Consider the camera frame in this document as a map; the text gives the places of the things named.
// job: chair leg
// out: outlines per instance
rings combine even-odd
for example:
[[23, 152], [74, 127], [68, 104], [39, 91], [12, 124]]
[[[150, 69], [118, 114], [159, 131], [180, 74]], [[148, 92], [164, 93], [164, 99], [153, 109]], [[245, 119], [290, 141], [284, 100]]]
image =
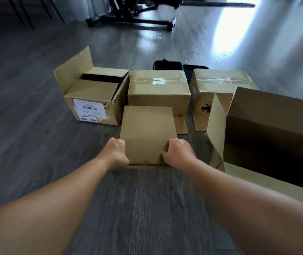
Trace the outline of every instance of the chair leg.
[[43, 0], [40, 0], [40, 2], [42, 3], [42, 5], [43, 5], [43, 7], [44, 7], [46, 13], [49, 15], [50, 19], [52, 19], [51, 14], [49, 13], [49, 11], [48, 11], [48, 9], [47, 9], [45, 3], [43, 2]]
[[23, 12], [24, 12], [24, 14], [25, 14], [26, 19], [29, 21], [29, 24], [30, 24], [31, 28], [32, 28], [33, 30], [35, 30], [34, 26], [32, 25], [32, 22], [31, 22], [31, 20], [30, 20], [30, 17], [29, 17], [29, 15], [27, 14], [26, 9], [25, 9], [25, 7], [24, 7], [24, 5], [23, 5], [23, 3], [22, 3], [22, 0], [18, 0], [18, 2], [19, 2], [19, 4], [21, 5], [21, 8], [22, 8], [22, 10], [23, 10]]
[[55, 9], [55, 11], [57, 12], [58, 16], [61, 18], [62, 22], [65, 24], [65, 22], [64, 22], [64, 20], [63, 20], [63, 18], [62, 18], [62, 16], [61, 16], [61, 14], [59, 13], [59, 11], [58, 11], [56, 5], [54, 4], [54, 2], [53, 2], [52, 0], [49, 0], [49, 1], [50, 1], [50, 3], [52, 4], [52, 6], [53, 6], [53, 8]]
[[16, 6], [14, 5], [13, 1], [12, 1], [12, 0], [9, 0], [9, 2], [10, 2], [10, 4], [11, 4], [11, 6], [12, 6], [12, 9], [13, 9], [14, 12], [16, 13], [18, 19], [21, 21], [21, 23], [23, 24], [23, 26], [25, 26], [24, 21], [23, 21], [22, 17], [20, 16], [20, 14], [19, 14], [19, 12], [18, 12]]

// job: forearm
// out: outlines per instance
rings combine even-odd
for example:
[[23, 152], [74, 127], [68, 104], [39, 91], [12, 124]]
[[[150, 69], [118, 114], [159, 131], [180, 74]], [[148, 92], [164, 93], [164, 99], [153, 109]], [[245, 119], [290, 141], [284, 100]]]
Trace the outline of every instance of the forearm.
[[186, 170], [246, 254], [303, 254], [303, 204], [196, 160]]
[[0, 208], [0, 254], [61, 254], [107, 172], [94, 159], [71, 174]]

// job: cardboard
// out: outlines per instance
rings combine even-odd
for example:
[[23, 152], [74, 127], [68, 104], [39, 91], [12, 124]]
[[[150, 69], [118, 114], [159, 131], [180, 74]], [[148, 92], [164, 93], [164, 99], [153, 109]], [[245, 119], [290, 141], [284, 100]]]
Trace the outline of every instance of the cardboard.
[[258, 90], [244, 71], [194, 69], [189, 89], [196, 131], [206, 131], [214, 94], [227, 113], [237, 87]]
[[166, 165], [161, 154], [171, 138], [176, 138], [171, 107], [124, 107], [120, 139], [126, 142], [130, 165]]
[[303, 100], [238, 87], [226, 115], [216, 94], [210, 165], [303, 203]]
[[141, 70], [131, 73], [129, 105], [172, 107], [177, 134], [188, 133], [185, 116], [190, 98], [183, 71]]
[[92, 64], [89, 47], [54, 70], [65, 101], [79, 121], [118, 125], [128, 92], [129, 70]]

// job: gray wood-grain floor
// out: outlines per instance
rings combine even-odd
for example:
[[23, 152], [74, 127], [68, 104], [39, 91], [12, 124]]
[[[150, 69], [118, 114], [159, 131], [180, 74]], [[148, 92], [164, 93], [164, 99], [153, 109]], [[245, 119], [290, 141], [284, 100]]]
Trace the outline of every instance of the gray wood-grain floor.
[[[0, 206], [55, 181], [96, 156], [120, 127], [78, 122], [52, 74], [90, 46], [100, 67], [152, 69], [177, 60], [246, 70], [261, 90], [303, 98], [303, 0], [253, 0], [256, 9], [160, 7], [160, 27], [61, 24], [33, 16], [36, 31], [0, 16]], [[182, 136], [198, 158], [211, 149]], [[177, 170], [110, 172], [98, 186], [67, 254], [242, 254], [213, 222], [191, 181]]]

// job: hand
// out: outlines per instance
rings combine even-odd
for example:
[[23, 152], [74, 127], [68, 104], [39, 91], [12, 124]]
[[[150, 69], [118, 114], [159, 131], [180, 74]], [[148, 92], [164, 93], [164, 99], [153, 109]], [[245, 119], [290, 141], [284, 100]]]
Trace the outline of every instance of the hand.
[[108, 169], [126, 167], [129, 160], [126, 157], [126, 143], [124, 140], [110, 138], [96, 159], [102, 159]]
[[189, 143], [183, 139], [169, 139], [168, 152], [162, 152], [165, 162], [171, 167], [185, 171], [196, 160], [194, 151]]

